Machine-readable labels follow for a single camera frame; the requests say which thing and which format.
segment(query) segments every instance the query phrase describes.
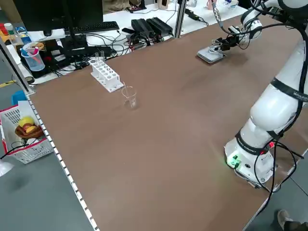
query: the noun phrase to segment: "test tube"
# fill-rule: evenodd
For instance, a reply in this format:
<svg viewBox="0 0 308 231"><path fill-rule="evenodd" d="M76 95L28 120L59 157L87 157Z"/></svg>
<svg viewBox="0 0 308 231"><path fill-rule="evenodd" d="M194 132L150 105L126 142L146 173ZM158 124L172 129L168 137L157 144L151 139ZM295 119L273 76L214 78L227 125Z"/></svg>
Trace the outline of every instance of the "test tube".
<svg viewBox="0 0 308 231"><path fill-rule="evenodd" d="M98 63L98 61L99 61L99 56L98 56L98 52L95 52L95 62L97 62Z"/></svg>
<svg viewBox="0 0 308 231"><path fill-rule="evenodd" d="M105 53L104 53L104 51L101 51L101 60L103 62L105 62Z"/></svg>

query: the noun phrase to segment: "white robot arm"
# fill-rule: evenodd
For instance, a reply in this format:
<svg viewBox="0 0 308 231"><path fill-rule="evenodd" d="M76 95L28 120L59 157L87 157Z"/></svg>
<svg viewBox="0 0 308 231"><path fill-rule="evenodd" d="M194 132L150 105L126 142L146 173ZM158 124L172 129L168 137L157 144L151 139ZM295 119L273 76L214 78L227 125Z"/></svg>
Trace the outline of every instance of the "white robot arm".
<svg viewBox="0 0 308 231"><path fill-rule="evenodd" d="M213 3L214 15L223 29L219 12ZM240 44L256 39L261 34L262 24L257 16L270 7L278 7L296 19L308 19L307 0L267 0L257 8L249 9L241 17L244 33L236 27L225 32L239 37ZM242 178L255 186L269 180L275 170L275 161L270 153L274 141L296 121L301 107L308 103L307 47L308 29L279 74L267 86L250 110L250 118L236 136L225 145L227 164Z"/></svg>

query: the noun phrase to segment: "shoe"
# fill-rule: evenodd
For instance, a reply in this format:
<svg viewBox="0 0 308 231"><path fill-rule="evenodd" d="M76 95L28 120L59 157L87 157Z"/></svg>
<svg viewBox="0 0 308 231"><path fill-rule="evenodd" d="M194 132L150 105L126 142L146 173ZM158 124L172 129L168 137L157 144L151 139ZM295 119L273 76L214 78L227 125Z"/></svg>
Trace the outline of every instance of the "shoe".
<svg viewBox="0 0 308 231"><path fill-rule="evenodd" d="M279 225L281 226L282 230L284 230L284 224L286 221L293 221L290 218L289 213L286 210L280 210L277 214L277 220Z"/></svg>

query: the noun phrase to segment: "gray floor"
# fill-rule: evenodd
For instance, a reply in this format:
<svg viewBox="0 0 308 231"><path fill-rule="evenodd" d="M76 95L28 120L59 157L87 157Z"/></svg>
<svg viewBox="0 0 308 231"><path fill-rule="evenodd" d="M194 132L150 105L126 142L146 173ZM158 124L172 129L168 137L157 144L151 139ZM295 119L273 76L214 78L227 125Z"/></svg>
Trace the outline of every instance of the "gray floor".
<svg viewBox="0 0 308 231"><path fill-rule="evenodd" d="M0 22L5 22L0 11ZM0 83L11 75L0 62ZM17 85L0 88L0 109L11 106ZM4 154L0 146L0 156ZM28 165L11 158L15 164L0 177L0 226L6 231L92 231L76 196L54 154ZM308 160L300 162L297 172L272 196L269 206L254 219L248 231L279 231L275 220L279 209L293 219L308 221Z"/></svg>

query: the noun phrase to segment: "computer monitor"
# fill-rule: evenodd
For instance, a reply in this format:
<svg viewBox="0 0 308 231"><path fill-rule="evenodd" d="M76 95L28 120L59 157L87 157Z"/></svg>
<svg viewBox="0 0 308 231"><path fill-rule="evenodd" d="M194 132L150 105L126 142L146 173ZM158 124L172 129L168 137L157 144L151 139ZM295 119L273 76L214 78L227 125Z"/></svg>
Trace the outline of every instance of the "computer monitor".
<svg viewBox="0 0 308 231"><path fill-rule="evenodd" d="M47 31L67 26L64 0L14 0L28 31ZM87 26L103 21L102 0L65 0L73 26Z"/></svg>

